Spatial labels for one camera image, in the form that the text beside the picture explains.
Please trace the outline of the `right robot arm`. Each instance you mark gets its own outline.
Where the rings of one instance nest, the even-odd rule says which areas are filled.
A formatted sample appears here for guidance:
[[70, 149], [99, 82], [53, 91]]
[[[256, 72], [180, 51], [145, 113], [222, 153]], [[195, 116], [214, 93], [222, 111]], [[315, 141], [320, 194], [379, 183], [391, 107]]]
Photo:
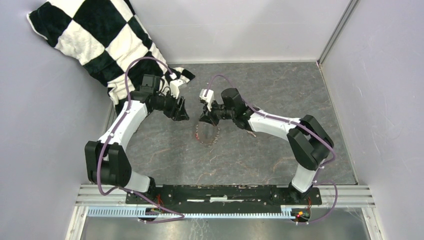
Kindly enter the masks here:
[[212, 90], [201, 90], [199, 100], [204, 107], [199, 121], [217, 126], [221, 120], [231, 120], [242, 130], [269, 134], [289, 142], [298, 166], [289, 184], [288, 196], [295, 204], [306, 201], [318, 169], [334, 147], [320, 123], [308, 114], [302, 118], [290, 118], [251, 107], [237, 88], [225, 89], [221, 98], [223, 103], [219, 104]]

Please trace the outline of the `aluminium rail frame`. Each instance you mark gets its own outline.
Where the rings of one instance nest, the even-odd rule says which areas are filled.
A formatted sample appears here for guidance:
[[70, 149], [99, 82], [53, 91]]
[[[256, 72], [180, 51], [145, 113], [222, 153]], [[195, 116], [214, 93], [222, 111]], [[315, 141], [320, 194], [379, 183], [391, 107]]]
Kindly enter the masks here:
[[[339, 185], [337, 190], [332, 185], [321, 185], [319, 195], [321, 204], [316, 208], [329, 209], [334, 203], [336, 208], [375, 208], [376, 203], [371, 190], [365, 185]], [[76, 206], [89, 207], [126, 207], [127, 193], [115, 190], [107, 196], [101, 195], [94, 185], [83, 184], [80, 186], [76, 197]]]

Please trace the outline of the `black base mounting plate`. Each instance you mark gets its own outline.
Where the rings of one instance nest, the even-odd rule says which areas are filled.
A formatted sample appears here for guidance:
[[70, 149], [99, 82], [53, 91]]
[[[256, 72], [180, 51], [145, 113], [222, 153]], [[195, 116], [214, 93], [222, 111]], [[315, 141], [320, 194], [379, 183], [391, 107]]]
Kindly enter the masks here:
[[281, 206], [321, 205], [319, 188], [298, 193], [284, 185], [157, 185], [151, 201], [182, 214], [279, 213]]

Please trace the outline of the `black white checkered pillow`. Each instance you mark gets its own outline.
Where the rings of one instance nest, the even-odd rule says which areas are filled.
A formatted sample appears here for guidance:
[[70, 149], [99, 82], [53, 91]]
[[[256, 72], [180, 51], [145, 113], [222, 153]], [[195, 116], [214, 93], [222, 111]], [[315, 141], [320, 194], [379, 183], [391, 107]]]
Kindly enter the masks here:
[[167, 64], [128, 0], [48, 0], [26, 18], [37, 35], [107, 88], [116, 112], [144, 75], [160, 77], [159, 90], [171, 96], [170, 73], [186, 83], [195, 78]]

